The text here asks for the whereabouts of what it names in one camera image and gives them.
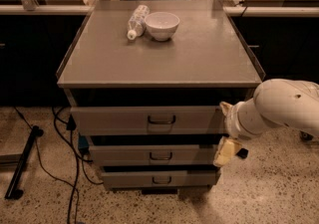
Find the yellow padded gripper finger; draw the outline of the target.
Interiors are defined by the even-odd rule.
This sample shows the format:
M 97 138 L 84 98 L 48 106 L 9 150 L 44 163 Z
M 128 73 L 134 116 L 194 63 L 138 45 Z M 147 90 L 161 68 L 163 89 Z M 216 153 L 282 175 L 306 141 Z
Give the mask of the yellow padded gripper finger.
M 232 104 L 229 104 L 227 102 L 221 102 L 219 106 L 224 116 L 227 116 L 232 109 Z
M 222 167 L 227 164 L 242 148 L 242 144 L 234 138 L 223 136 L 218 144 L 213 164 Z

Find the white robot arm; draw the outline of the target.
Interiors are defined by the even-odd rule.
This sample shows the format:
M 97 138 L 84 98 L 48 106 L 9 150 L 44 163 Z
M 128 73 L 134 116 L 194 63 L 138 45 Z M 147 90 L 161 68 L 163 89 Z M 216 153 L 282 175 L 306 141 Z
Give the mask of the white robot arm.
M 253 97 L 231 105 L 219 104 L 224 115 L 224 135 L 213 164 L 225 165 L 241 149 L 241 139 L 287 126 L 319 136 L 319 85 L 307 81 L 272 79 L 261 83 Z

